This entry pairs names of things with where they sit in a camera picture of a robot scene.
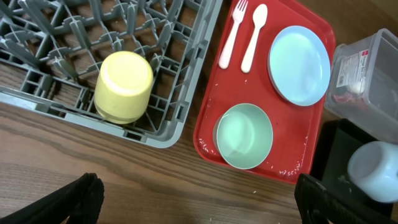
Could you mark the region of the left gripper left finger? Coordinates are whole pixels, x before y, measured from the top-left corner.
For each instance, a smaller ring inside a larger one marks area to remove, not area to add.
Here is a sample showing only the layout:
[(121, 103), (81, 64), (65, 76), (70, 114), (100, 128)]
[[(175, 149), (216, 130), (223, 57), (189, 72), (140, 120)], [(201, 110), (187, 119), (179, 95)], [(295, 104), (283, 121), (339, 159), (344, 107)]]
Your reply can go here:
[(1, 218), (1, 223), (96, 223), (104, 201), (104, 184), (95, 173)]

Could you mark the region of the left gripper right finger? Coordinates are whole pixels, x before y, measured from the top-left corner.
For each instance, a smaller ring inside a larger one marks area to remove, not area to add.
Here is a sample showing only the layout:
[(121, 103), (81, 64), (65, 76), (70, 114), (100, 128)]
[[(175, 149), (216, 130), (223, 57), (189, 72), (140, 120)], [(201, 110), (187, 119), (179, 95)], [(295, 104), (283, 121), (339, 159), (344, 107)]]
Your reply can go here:
[(294, 197), (303, 224), (397, 224), (361, 203), (328, 190), (319, 180), (308, 174), (299, 175)]

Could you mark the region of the light blue bowl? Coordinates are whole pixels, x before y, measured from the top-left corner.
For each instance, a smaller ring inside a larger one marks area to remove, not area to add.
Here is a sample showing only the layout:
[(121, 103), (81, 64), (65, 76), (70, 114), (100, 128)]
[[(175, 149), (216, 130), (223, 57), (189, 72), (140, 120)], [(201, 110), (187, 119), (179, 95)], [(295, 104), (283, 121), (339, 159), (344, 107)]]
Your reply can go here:
[(371, 199), (397, 202), (397, 145), (373, 141), (361, 146), (349, 159), (348, 175)]

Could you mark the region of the green bowl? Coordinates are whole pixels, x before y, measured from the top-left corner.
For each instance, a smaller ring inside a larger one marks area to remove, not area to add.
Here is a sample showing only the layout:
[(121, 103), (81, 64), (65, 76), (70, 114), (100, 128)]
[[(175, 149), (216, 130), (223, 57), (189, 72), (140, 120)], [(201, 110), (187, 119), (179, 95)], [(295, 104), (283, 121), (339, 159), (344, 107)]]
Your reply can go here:
[(271, 152), (274, 132), (270, 118), (251, 103), (232, 106), (216, 121), (213, 142), (230, 166), (249, 170), (259, 166)]

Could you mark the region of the red snack wrapper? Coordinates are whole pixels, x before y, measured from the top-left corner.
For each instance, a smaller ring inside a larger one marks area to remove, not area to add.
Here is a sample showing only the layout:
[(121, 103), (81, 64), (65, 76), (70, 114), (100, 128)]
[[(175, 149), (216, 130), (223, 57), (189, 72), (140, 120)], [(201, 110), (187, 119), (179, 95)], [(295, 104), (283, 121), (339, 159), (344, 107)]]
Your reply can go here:
[(342, 94), (334, 94), (331, 96), (331, 104), (333, 107), (338, 105), (355, 106), (358, 108), (364, 107), (364, 101), (362, 95), (357, 95), (352, 92), (346, 91)]

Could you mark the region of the white napkin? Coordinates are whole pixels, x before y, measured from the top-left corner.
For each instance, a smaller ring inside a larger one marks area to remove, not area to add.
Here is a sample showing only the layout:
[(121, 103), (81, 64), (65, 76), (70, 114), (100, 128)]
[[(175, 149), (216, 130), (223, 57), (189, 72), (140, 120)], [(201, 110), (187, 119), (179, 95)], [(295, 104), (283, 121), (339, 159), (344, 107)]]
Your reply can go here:
[(352, 94), (361, 95), (364, 92), (365, 86), (364, 82), (356, 82), (348, 86), (348, 91)]

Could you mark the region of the yellow cup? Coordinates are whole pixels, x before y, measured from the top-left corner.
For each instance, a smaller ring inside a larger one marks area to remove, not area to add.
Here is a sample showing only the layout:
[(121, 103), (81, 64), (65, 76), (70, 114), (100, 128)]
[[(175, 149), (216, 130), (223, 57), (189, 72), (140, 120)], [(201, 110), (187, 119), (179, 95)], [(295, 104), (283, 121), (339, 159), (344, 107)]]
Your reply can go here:
[(119, 51), (101, 64), (94, 104), (99, 115), (116, 124), (137, 121), (149, 104), (154, 73), (137, 53)]

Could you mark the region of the light blue plate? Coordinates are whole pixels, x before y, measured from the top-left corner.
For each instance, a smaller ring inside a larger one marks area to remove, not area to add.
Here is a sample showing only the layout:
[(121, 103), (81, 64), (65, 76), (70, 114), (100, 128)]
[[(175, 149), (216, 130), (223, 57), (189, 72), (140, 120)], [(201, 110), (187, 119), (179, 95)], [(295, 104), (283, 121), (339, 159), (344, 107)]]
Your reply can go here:
[(330, 83), (326, 47), (316, 33), (303, 26), (288, 26), (276, 35), (267, 66), (276, 92), (297, 106), (319, 102)]

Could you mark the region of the white plastic spoon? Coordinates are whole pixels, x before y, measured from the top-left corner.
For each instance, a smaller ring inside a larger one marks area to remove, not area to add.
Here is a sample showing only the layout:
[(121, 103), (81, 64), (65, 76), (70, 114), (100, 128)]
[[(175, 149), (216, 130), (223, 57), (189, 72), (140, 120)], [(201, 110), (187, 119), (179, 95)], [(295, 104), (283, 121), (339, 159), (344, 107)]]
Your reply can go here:
[(241, 64), (241, 70), (244, 73), (249, 73), (252, 67), (252, 63), (254, 60), (254, 54), (256, 51), (257, 40), (259, 38), (260, 30), (264, 27), (267, 21), (268, 16), (268, 7), (265, 4), (260, 4), (255, 9), (252, 19), (254, 23), (254, 31), (252, 33), (251, 40), (246, 49), (246, 52), (243, 57), (243, 61)]

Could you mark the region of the white plastic fork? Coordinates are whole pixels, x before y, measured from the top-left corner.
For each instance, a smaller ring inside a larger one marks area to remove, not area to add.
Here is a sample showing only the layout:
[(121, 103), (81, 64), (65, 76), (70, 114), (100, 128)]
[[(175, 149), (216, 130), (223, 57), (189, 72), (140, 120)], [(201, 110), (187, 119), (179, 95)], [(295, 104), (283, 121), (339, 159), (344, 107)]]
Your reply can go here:
[(239, 25), (240, 23), (242, 23), (244, 19), (248, 2), (249, 2), (248, 0), (239, 0), (239, 2), (237, 3), (237, 5), (233, 10), (232, 13), (233, 26), (231, 28), (227, 41), (221, 52), (220, 59), (218, 61), (218, 65), (222, 69), (227, 69), (229, 66)]

